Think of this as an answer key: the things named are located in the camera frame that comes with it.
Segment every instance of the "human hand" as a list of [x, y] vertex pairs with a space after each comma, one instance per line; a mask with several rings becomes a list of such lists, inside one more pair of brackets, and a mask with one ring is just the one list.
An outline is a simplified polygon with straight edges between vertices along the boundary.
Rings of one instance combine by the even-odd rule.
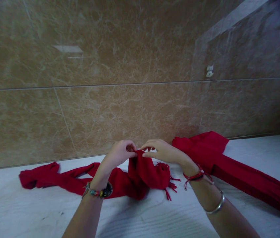
[[161, 139], [148, 140], [141, 149], [148, 150], [148, 152], [142, 155], [143, 157], [155, 158], [166, 163], [176, 163], [179, 164], [183, 170], [189, 167], [190, 170], [193, 170], [193, 173], [199, 170], [198, 166], [187, 154]]
[[136, 146], [130, 140], [116, 142], [109, 153], [101, 162], [101, 167], [110, 172], [117, 166], [124, 163], [127, 159], [136, 157]]

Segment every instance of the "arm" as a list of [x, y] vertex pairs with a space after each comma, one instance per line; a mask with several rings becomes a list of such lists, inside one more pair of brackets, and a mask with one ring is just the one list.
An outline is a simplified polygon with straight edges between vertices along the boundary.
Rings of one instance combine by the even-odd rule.
[[[155, 148], [157, 152], [150, 152], [151, 148]], [[193, 176], [199, 171], [198, 166], [188, 155], [165, 141], [149, 140], [142, 149], [148, 149], [148, 152], [143, 154], [144, 157], [179, 164], [187, 176]], [[220, 191], [209, 182], [205, 175], [201, 181], [191, 181], [189, 184], [205, 210], [213, 210], [220, 203]], [[259, 237], [244, 216], [227, 199], [218, 212], [207, 214], [207, 217], [220, 237]]]
[[[135, 145], [132, 141], [122, 140], [116, 143], [99, 165], [90, 184], [90, 188], [101, 191], [107, 187], [112, 170], [128, 158], [136, 157]], [[81, 200], [71, 219], [63, 238], [95, 237], [100, 217], [103, 198], [87, 193]]]

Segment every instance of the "red scarf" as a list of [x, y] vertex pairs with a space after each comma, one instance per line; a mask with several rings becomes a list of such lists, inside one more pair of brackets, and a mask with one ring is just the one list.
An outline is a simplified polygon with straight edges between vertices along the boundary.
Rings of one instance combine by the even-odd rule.
[[[163, 189], [166, 192], [166, 198], [171, 200], [166, 188], [169, 187], [175, 191], [175, 184], [171, 180], [170, 168], [167, 164], [158, 163], [154, 166], [151, 158], [142, 157], [144, 151], [137, 150], [138, 157], [129, 159], [128, 172], [123, 172], [120, 168], [115, 168], [109, 181], [113, 186], [113, 193], [109, 198], [128, 196], [141, 200], [146, 196], [149, 188]], [[100, 163], [92, 163], [88, 166], [76, 168], [64, 173], [58, 173], [59, 164], [53, 162], [32, 170], [24, 170], [19, 174], [23, 188], [33, 189], [49, 186], [59, 186], [69, 192], [83, 195], [87, 182], [92, 178], [76, 178], [77, 176], [88, 173], [94, 176]]]
[[206, 173], [280, 210], [280, 181], [223, 155], [228, 142], [210, 131], [191, 138], [175, 137], [172, 146], [186, 153]]

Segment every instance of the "bracelet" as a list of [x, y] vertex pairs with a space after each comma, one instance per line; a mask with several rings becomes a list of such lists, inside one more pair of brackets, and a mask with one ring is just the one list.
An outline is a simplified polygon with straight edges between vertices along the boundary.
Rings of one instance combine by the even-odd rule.
[[189, 177], [189, 176], [187, 176], [186, 174], [183, 173], [184, 176], [185, 176], [185, 178], [187, 179], [187, 181], [186, 181], [186, 183], [185, 183], [185, 190], [186, 190], [186, 191], [187, 191], [187, 183], [188, 183], [189, 181], [198, 182], [198, 181], [200, 181], [200, 180], [203, 179], [204, 175], [208, 175], [209, 178], [210, 178], [210, 180], [211, 180], [211, 184], [214, 184], [212, 177], [211, 177], [208, 173], [206, 173], [206, 172], [202, 169], [202, 167], [201, 167], [199, 164], [196, 164], [196, 165], [197, 165], [198, 168], [199, 168], [199, 172], [198, 172], [197, 174], [195, 174], [195, 175]]
[[225, 201], [225, 194], [224, 194], [223, 191], [220, 191], [220, 193], [221, 193], [221, 200], [220, 200], [220, 203], [219, 203], [218, 206], [217, 206], [214, 210], [212, 210], [212, 211], [207, 211], [207, 210], [204, 209], [205, 212], [206, 212], [207, 214], [213, 214], [213, 213], [219, 211], [220, 208], [222, 207], [223, 202]]
[[87, 185], [83, 188], [85, 188], [85, 191], [84, 191], [84, 194], [81, 197], [81, 199], [83, 199], [83, 197], [88, 193], [88, 191], [90, 191], [90, 195], [92, 195], [92, 196], [103, 197], [103, 198], [109, 197], [113, 192], [113, 187], [110, 182], [108, 182], [107, 188], [105, 188], [102, 191], [96, 191], [94, 189], [90, 189], [90, 182], [88, 182]]

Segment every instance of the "silver bangle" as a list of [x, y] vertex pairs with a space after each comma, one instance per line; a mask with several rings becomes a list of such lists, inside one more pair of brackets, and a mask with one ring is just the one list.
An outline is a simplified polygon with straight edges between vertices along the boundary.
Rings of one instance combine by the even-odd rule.
[[212, 211], [207, 211], [207, 210], [205, 210], [205, 212], [206, 212], [207, 214], [213, 214], [213, 213], [219, 211], [220, 208], [222, 207], [223, 202], [225, 201], [225, 194], [224, 194], [223, 191], [220, 191], [220, 193], [221, 193], [221, 200], [220, 200], [220, 203], [219, 203], [218, 206], [217, 206], [214, 210], [212, 210]]

